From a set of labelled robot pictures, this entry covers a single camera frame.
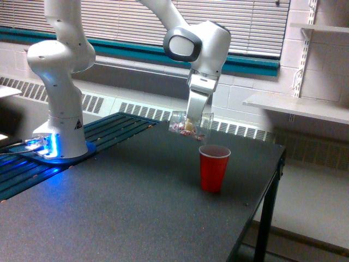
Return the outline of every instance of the teal window sill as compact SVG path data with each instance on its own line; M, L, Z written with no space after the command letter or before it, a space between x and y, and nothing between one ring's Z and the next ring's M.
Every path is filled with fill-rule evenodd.
M43 40L56 39L56 35L24 29L0 27L0 40L16 43L34 44ZM96 52L128 59L142 59L154 63L166 63L190 68L189 63L176 62L168 58L162 47L140 45L119 41L88 38ZM223 66L223 73L245 73L277 76L280 61L229 55Z

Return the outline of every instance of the radiator vent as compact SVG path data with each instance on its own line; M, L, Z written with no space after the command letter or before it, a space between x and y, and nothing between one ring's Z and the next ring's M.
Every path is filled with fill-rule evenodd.
M259 127L223 120L220 118L214 119L211 128L224 133L239 135L245 138L257 139L262 141L274 142L275 138L274 134L264 130L260 130Z
M47 96L46 88L43 85L5 77L0 78L0 85L16 88L22 91L22 93L19 94L18 97L35 100L37 102L48 103L49 97ZM109 100L109 109L106 108L102 110L106 99ZM107 116L110 114L111 106L114 100L115 99L111 97L100 96L97 94L82 91L82 110L83 112L88 114Z
M303 134L278 131L275 142L285 145L287 158L349 171L349 145Z
M286 146L287 159L349 171L349 145L313 139L303 134L277 131L271 133L256 126L215 118L212 129Z
M154 119L157 121L168 121L170 120L170 116L172 115L171 109L160 108L158 106L136 103L132 101L129 101L127 103L124 100L120 103L118 111L135 116Z

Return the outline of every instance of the warning label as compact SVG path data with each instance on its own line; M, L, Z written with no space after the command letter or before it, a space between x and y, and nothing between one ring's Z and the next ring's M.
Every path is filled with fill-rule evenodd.
M74 129L79 129L79 128L82 128L82 124L80 122L80 119L77 120L77 123L76 123L76 126Z

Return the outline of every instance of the window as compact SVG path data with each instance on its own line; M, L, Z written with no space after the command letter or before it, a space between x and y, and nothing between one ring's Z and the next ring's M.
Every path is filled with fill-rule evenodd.
M290 0L173 0L189 24L206 20L227 27L230 54L279 58ZM82 0L87 37L161 46L166 29L135 0ZM53 32L44 0L2 0L0 26Z

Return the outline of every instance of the cable connector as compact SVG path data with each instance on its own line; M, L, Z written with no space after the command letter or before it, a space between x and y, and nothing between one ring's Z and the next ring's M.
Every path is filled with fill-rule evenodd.
M25 140L25 145L30 147L30 148L40 148L40 147L45 147L48 142L48 136L36 136L34 138L30 138L30 139L27 139Z

